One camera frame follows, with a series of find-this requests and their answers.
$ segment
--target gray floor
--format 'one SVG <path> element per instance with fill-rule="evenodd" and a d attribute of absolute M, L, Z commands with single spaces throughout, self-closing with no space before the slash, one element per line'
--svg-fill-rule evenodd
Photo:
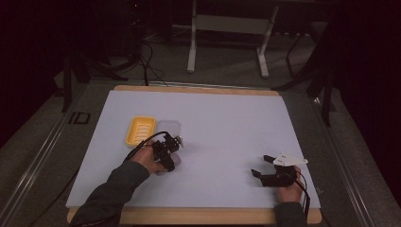
<path fill-rule="evenodd" d="M 173 44 L 148 39 L 153 55 L 150 66 L 170 86 L 234 86 L 269 90 L 289 80 L 285 54 L 294 39 L 275 36 L 270 39 L 267 61 L 270 77 L 262 79 L 252 37 L 240 44 L 212 41 L 215 34 L 204 34 L 198 45 L 196 72 L 186 73 L 187 33 L 175 37 Z M 307 60 L 314 43 L 303 38 L 294 50 L 291 61 L 299 70 Z M 143 48 L 143 56 L 150 52 Z M 127 84 L 142 84 L 143 68 L 120 72 L 130 78 Z M 61 113 L 62 99 L 51 97 L 31 119 L 1 148 L 0 204 L 6 204 L 20 177 L 38 151 L 48 150 L 42 171 L 32 184 L 10 226 L 29 226 L 44 208 L 57 198 L 80 166 L 96 127 L 96 121 L 107 92 L 121 82 L 106 79 L 93 72 L 88 85 L 75 84 L 75 102 L 67 113 Z M 152 85 L 164 85 L 148 71 Z M 366 144 L 346 108 L 334 91 L 327 128 L 319 115 L 320 105 L 305 94 L 308 82 L 282 93 L 294 130 L 300 141 L 309 169 L 320 193 L 322 212 L 332 226 L 401 226 L 401 212 L 383 181 Z M 68 123 L 72 113 L 90 113 L 86 125 Z M 65 208 L 68 189 L 45 213 L 36 226 L 67 226 Z M 316 226 L 329 226 L 325 221 Z"/>

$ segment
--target black cable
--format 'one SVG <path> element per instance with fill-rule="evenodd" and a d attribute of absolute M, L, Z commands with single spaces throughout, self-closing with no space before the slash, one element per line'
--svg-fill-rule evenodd
<path fill-rule="evenodd" d="M 142 61 L 141 58 L 139 58 L 139 61 L 141 61 L 142 67 L 144 68 L 144 81 L 145 81 L 145 86 L 149 86 L 148 67 L 145 65 L 145 63 Z"/>
<path fill-rule="evenodd" d="M 148 57 L 148 62 L 150 62 L 151 58 L 153 57 L 153 48 L 151 47 L 151 45 L 149 45 L 147 43 L 143 43 L 143 45 L 147 46 L 150 50 L 150 55 Z"/>
<path fill-rule="evenodd" d="M 59 193 L 59 195 L 52 201 L 50 202 L 47 207 L 41 212 L 39 216 L 37 216 L 30 224 L 28 227 L 35 226 L 36 223 L 47 213 L 47 211 L 56 203 L 56 201 L 64 194 L 64 192 L 67 190 L 68 186 L 71 184 L 72 181 L 77 177 L 77 174 L 79 172 L 79 169 L 74 173 L 74 175 L 71 177 L 71 179 L 68 181 L 68 183 L 65 185 L 65 187 L 62 189 L 62 191 Z"/>
<path fill-rule="evenodd" d="M 150 71 L 151 71 L 151 72 L 154 74 L 154 76 L 156 77 L 156 79 L 150 79 L 149 81 L 152 81 L 152 80 L 160 80 L 166 87 L 168 87 L 168 84 L 162 79 L 162 77 L 165 75 L 165 73 L 164 73 L 162 70 L 153 68 L 153 67 L 150 66 L 150 64 L 148 65 L 148 68 L 150 69 Z M 162 75 L 161 75 L 161 76 L 157 75 L 157 73 L 155 72 L 155 70 L 162 72 Z"/>
<path fill-rule="evenodd" d="M 150 137 L 148 137 L 148 139 L 143 140 L 141 143 L 139 143 L 138 146 L 136 146 L 136 148 L 134 148 L 133 150 L 131 150 L 131 152 L 127 155 L 127 157 L 124 159 L 124 162 L 129 160 L 136 152 L 138 152 L 138 150 L 146 145 L 146 142 L 153 139 L 154 137 L 160 135 L 160 134 L 168 134 L 167 131 L 159 131 L 157 133 L 152 134 Z"/>
<path fill-rule="evenodd" d="M 321 214 L 322 214 L 322 218 L 323 218 L 323 220 L 326 222 L 326 224 L 327 224 L 329 227 L 333 227 L 333 226 L 331 225 L 331 223 L 328 221 L 327 217 L 325 216 L 325 214 L 323 213 L 322 210 L 321 210 Z"/>
<path fill-rule="evenodd" d="M 303 179 L 304 179 L 304 181 L 305 181 L 305 187 L 303 187 L 303 186 L 301 185 L 301 183 L 299 183 L 299 182 L 297 181 L 297 179 L 294 179 L 291 175 L 287 174 L 286 172 L 283 172 L 283 171 L 279 171 L 279 172 L 280 172 L 280 173 L 283 173 L 283 174 L 285 174 L 285 175 L 287 175 L 287 176 L 290 177 L 292 180 L 294 180 L 294 182 L 295 182 L 296 184 L 298 184 L 298 186 L 301 187 L 301 189 L 304 191 L 304 193 L 305 193 L 305 197 L 304 197 L 305 207 L 303 206 L 303 208 L 304 208 L 305 216 L 307 217 L 307 215 L 308 215 L 308 213 L 309 213 L 310 197 L 309 197 L 309 194 L 308 194 L 307 191 L 306 191 L 306 180 L 305 180 L 304 175 L 303 175 L 301 172 L 296 171 L 297 173 L 299 173 L 299 174 L 303 177 Z"/>
<path fill-rule="evenodd" d="M 304 179 L 304 182 L 305 182 L 305 190 L 307 190 L 307 182 L 306 182 L 306 179 L 305 179 L 304 175 L 303 175 L 301 172 L 299 172 L 299 171 L 297 171 L 297 173 L 299 173 L 299 174 L 301 175 L 301 177 Z M 304 198 L 304 202 L 303 202 L 303 205 L 302 205 L 303 208 L 305 207 L 305 199 L 306 199 L 306 198 Z"/>

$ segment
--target metal stand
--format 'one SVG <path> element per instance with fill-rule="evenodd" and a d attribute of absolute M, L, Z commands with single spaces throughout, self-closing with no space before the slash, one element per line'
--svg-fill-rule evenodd
<path fill-rule="evenodd" d="M 188 66 L 186 68 L 188 73 L 195 72 L 195 62 L 197 56 L 197 29 L 215 30 L 226 32 L 240 32 L 249 34 L 264 35 L 263 43 L 256 49 L 256 54 L 259 62 L 260 72 L 263 78 L 269 76 L 268 66 L 266 64 L 265 51 L 269 42 L 271 31 L 277 16 L 279 7 L 275 6 L 272 10 L 269 20 L 265 19 L 250 19 L 250 18 L 236 18 L 212 15 L 198 15 L 197 14 L 197 0 L 192 1 L 192 33 L 191 33 L 191 46 L 189 49 Z"/>

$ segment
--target metal frame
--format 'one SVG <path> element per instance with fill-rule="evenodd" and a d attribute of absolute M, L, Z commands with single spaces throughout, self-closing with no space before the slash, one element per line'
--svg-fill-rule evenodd
<path fill-rule="evenodd" d="M 313 100 L 313 98 L 311 98 L 313 112 L 318 119 L 321 119 L 320 111 L 321 111 L 322 105 L 318 98 L 315 98 L 315 100 Z M 357 184 L 354 181 L 354 178 L 351 174 L 349 166 L 345 162 L 345 157 L 343 155 L 343 151 L 339 146 L 339 142 L 337 141 L 335 134 L 333 133 L 333 131 L 330 127 L 327 127 L 325 125 L 325 122 L 323 122 L 322 120 L 320 120 L 319 122 L 320 122 L 320 127 L 322 128 L 322 131 L 325 134 L 324 138 L 327 139 L 328 144 L 330 145 L 331 149 L 333 149 L 333 151 L 334 151 L 333 152 L 334 157 L 335 157 L 334 161 L 336 163 L 337 168 L 339 169 L 340 177 L 344 183 L 345 189 L 347 190 L 350 201 L 354 206 L 355 213 L 357 214 L 357 218 L 359 219 L 361 226 L 374 227 L 375 222 L 372 219 L 372 216 L 369 213 L 369 211 L 365 205 L 365 202 L 363 201 L 363 198 L 360 195 L 359 190 L 357 189 Z"/>
<path fill-rule="evenodd" d="M 188 73 L 195 72 L 195 63 L 197 56 L 197 29 L 240 32 L 249 34 L 264 35 L 263 43 L 256 48 L 257 59 L 262 78 L 269 76 L 269 70 L 266 63 L 266 47 L 268 46 L 272 28 L 278 12 L 278 5 L 273 7 L 269 20 L 251 19 L 251 18 L 235 18 L 223 16 L 211 16 L 197 14 L 197 0 L 192 0 L 192 26 L 191 26 L 191 46 L 189 49 Z"/>
<path fill-rule="evenodd" d="M 85 89 L 86 85 L 84 84 L 80 84 L 78 86 L 76 98 L 74 98 L 74 101 L 71 103 L 66 112 L 60 116 L 59 120 L 48 134 L 41 149 L 33 159 L 32 163 L 21 176 L 6 205 L 3 207 L 3 210 L 0 213 L 0 227 L 7 227 L 11 225 L 11 222 L 17 214 L 21 204 L 24 202 L 26 195 L 39 176 L 47 157 L 49 157 L 53 151 L 53 147 L 56 145 L 64 126 L 67 124 L 68 119 L 72 114 L 73 107 L 77 104 L 78 98 L 83 95 Z"/>

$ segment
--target wire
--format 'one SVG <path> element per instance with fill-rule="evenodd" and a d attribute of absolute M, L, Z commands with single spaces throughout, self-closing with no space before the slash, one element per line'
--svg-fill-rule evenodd
<path fill-rule="evenodd" d="M 141 62 L 145 61 L 145 57 L 141 56 L 142 60 Z M 153 80 L 160 80 L 166 87 L 168 87 L 168 84 L 162 79 L 162 77 L 165 75 L 165 73 L 160 70 L 160 69 L 156 69 L 150 66 L 150 64 L 148 65 L 148 68 L 150 69 L 150 71 L 154 74 L 154 76 L 156 77 L 156 79 L 150 79 L 149 81 L 153 81 Z M 162 72 L 162 75 L 159 76 L 157 75 L 157 73 L 155 72 L 155 70 Z"/>
<path fill-rule="evenodd" d="M 148 80 L 148 66 L 142 61 L 142 58 L 139 58 L 139 61 L 142 63 L 142 67 L 144 68 L 144 81 L 145 81 L 145 86 L 149 86 L 149 80 Z"/>
<path fill-rule="evenodd" d="M 128 64 L 130 64 L 130 63 L 129 62 L 125 62 L 125 63 L 122 63 L 122 64 L 117 65 L 117 66 L 108 66 L 108 67 L 104 66 L 104 67 L 106 69 L 108 69 L 108 70 L 111 70 L 111 71 L 115 72 L 117 75 L 122 75 L 122 74 L 125 74 L 125 73 L 129 72 L 130 70 L 134 69 L 138 65 L 138 62 L 135 62 L 134 64 L 131 64 L 131 66 L 129 66 Z M 89 68 L 91 68 L 91 69 L 94 69 L 94 70 L 98 69 L 98 67 L 95 67 L 95 66 L 93 66 L 91 64 L 87 64 L 87 66 Z"/>
<path fill-rule="evenodd" d="M 153 48 L 151 47 L 151 45 L 149 45 L 147 43 L 143 43 L 143 45 L 147 46 L 150 50 L 150 56 L 148 58 L 148 62 L 150 62 L 151 58 L 153 57 Z"/>
<path fill-rule="evenodd" d="M 32 222 L 30 222 L 30 224 L 28 225 L 28 227 L 32 227 L 35 226 L 36 223 L 38 223 L 38 221 L 47 213 L 47 211 L 56 203 L 56 201 L 62 196 L 62 194 L 64 194 L 64 192 L 67 190 L 68 186 L 71 184 L 72 181 L 74 181 L 74 179 L 77 177 L 79 169 L 77 169 L 77 171 L 74 173 L 74 175 L 71 177 L 71 179 L 68 181 L 68 183 L 65 185 L 65 187 L 62 189 L 62 191 L 59 193 L 59 195 L 52 201 L 50 202 L 47 207 L 41 212 L 41 214 L 39 216 L 37 216 L 34 220 L 32 220 Z"/>
<path fill-rule="evenodd" d="M 294 180 L 294 182 L 295 182 L 296 184 L 298 184 L 298 186 L 300 186 L 301 189 L 304 191 L 305 196 L 304 196 L 303 208 L 304 208 L 305 216 L 307 217 L 307 215 L 308 215 L 308 213 L 309 213 L 310 197 L 309 197 L 309 194 L 308 194 L 307 191 L 306 191 L 306 180 L 305 180 L 304 175 L 303 175 L 301 172 L 296 171 L 296 172 L 299 173 L 299 174 L 302 176 L 302 178 L 304 179 L 305 187 L 303 187 L 303 186 L 301 185 L 301 183 L 299 183 L 299 182 L 297 181 L 297 179 L 294 179 L 294 178 L 293 178 L 291 175 L 289 175 L 288 173 L 286 173 L 286 172 L 284 172 L 284 171 L 279 171 L 279 172 L 280 172 L 280 173 L 283 173 L 283 174 L 285 174 L 285 175 L 287 175 L 287 176 L 290 177 L 292 180 Z"/>
<path fill-rule="evenodd" d="M 323 213 L 322 210 L 321 210 L 321 214 L 322 214 L 322 218 L 323 218 L 323 220 L 326 222 L 326 224 L 327 224 L 329 227 L 333 227 L 333 226 L 331 225 L 331 223 L 328 221 L 327 217 L 325 216 L 325 214 Z"/>
<path fill-rule="evenodd" d="M 131 150 L 131 152 L 127 155 L 127 157 L 124 159 L 124 162 L 129 160 L 133 155 L 135 155 L 136 152 L 138 152 L 138 150 L 146 145 L 146 142 L 153 139 L 154 137 L 160 135 L 160 134 L 169 134 L 167 131 L 159 131 L 157 133 L 152 134 L 148 139 L 143 140 L 141 143 L 139 143 L 138 146 L 136 146 L 136 148 L 134 148 L 133 150 Z"/>

